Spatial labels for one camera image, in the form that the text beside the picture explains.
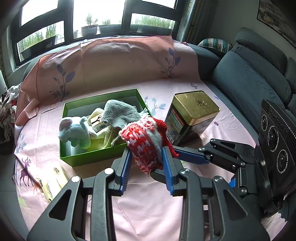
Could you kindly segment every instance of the green plant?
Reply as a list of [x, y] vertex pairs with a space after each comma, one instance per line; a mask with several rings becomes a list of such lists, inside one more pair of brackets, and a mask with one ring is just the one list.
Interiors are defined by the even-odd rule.
[[159, 18], [159, 17], [151, 17], [148, 15], [144, 15], [141, 19], [136, 19], [136, 24], [149, 25], [154, 27], [162, 27], [162, 28], [171, 28], [173, 21], [169, 19]]
[[36, 32], [23, 39], [24, 50], [43, 41], [42, 32]]
[[86, 17], [86, 23], [87, 25], [93, 25], [93, 24], [96, 24], [98, 21], [98, 19], [96, 18], [95, 21], [93, 22], [92, 21], [92, 15], [89, 13]]
[[109, 25], [110, 19], [106, 19], [105, 21], [102, 21], [102, 25]]
[[47, 26], [45, 39], [55, 36], [56, 35], [55, 31], [56, 31], [56, 24], [52, 24], [52, 25]]

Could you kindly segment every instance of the window pane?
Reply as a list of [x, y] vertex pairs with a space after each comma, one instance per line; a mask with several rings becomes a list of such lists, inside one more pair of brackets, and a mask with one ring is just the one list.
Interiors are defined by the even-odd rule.
[[154, 35], [171, 35], [175, 21], [151, 15], [133, 13], [131, 16], [131, 33]]
[[17, 43], [20, 60], [43, 53], [46, 49], [65, 42], [64, 21], [49, 25]]
[[166, 6], [166, 7], [174, 8], [176, 0], [142, 0], [142, 1], [156, 3], [159, 5]]
[[21, 26], [46, 12], [57, 8], [58, 0], [29, 0], [22, 9]]
[[125, 0], [74, 0], [74, 38], [120, 33], [124, 2]]

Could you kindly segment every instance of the teal patterned pillow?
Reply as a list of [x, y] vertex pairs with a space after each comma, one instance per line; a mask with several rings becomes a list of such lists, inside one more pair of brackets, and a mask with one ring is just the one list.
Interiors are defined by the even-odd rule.
[[208, 49], [209, 51], [224, 56], [228, 51], [232, 49], [232, 44], [227, 43], [222, 39], [204, 39], [199, 43], [199, 46]]

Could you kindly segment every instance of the plant pot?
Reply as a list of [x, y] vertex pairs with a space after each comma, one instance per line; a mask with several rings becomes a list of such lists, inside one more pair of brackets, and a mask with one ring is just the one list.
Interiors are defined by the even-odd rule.
[[121, 33], [121, 24], [99, 25], [100, 34]]
[[73, 38], [76, 39], [78, 37], [78, 30], [75, 30], [73, 32]]
[[173, 30], [170, 28], [161, 28], [161, 27], [154, 27], [154, 26], [141, 25], [141, 24], [132, 24], [131, 25], [131, 33], [144, 33], [144, 34], [153, 34], [153, 35], [171, 35], [172, 32], [173, 32]]
[[57, 44], [57, 35], [45, 39], [27, 49], [20, 52], [24, 59], [31, 57], [32, 55], [42, 53], [45, 49], [48, 49]]
[[81, 34], [83, 37], [96, 35], [97, 31], [97, 24], [81, 27]]

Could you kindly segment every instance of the gray towel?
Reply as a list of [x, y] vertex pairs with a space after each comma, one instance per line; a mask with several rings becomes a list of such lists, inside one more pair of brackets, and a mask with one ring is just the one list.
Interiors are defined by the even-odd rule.
[[113, 127], [123, 129], [125, 125], [138, 121], [142, 116], [148, 115], [148, 110], [145, 108], [141, 113], [138, 113], [136, 107], [119, 100], [108, 100], [102, 122], [109, 123]]

